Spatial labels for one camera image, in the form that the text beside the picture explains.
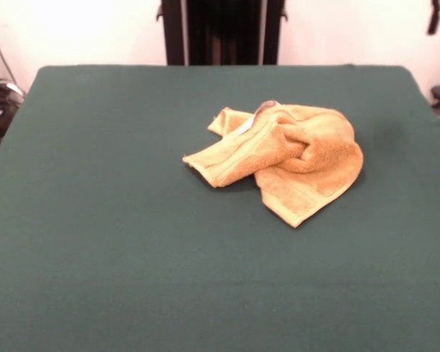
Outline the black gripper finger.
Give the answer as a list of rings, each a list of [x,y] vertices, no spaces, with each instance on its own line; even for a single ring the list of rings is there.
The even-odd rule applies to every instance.
[[[431,14],[427,29],[427,35],[434,35],[437,32],[440,21],[440,0],[431,0]]]

